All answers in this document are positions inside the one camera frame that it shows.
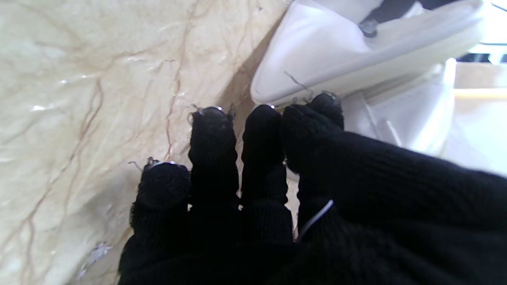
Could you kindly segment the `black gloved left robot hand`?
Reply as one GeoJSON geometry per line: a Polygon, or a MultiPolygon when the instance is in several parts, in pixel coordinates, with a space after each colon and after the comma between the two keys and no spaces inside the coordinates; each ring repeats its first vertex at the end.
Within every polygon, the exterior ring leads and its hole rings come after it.
{"type": "MultiPolygon", "coordinates": [[[[371,13],[364,18],[364,22],[377,22],[383,23],[394,19],[399,19],[403,16],[416,2],[416,0],[384,0],[377,8],[373,9],[371,13]]],[[[422,7],[427,10],[433,10],[440,6],[447,5],[452,0],[419,0],[422,7]]]]}

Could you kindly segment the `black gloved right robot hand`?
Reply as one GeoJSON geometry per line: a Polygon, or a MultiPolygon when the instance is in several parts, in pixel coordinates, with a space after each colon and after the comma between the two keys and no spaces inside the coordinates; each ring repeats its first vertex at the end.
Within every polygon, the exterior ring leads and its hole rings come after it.
{"type": "Polygon", "coordinates": [[[505,285],[506,179],[343,130],[325,93],[192,113],[192,169],[149,158],[120,285],[505,285]]]}

